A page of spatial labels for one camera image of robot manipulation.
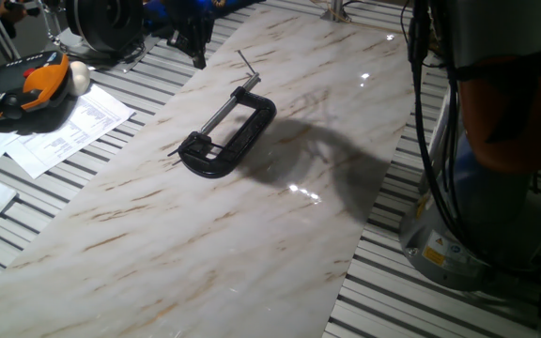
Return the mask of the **person's hand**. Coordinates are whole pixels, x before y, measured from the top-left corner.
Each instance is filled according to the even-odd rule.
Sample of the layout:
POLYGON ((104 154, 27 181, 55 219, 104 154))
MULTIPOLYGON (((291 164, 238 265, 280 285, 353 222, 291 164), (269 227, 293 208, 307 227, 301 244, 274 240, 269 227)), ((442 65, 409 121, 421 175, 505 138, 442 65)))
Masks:
POLYGON ((10 4, 9 1, 3 0, 0 3, 0 19, 7 23, 18 23, 27 16, 27 11, 24 6, 10 4))

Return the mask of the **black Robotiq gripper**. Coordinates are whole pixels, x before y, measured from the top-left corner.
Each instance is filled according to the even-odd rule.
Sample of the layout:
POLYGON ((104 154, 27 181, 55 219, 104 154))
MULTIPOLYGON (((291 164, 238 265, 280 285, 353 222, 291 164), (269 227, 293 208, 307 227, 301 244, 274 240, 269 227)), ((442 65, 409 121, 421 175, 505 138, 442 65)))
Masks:
POLYGON ((209 43, 214 25, 214 12, 210 0, 165 0, 173 32, 166 44, 188 53, 193 49, 193 66, 204 69, 207 66, 206 44, 209 43))

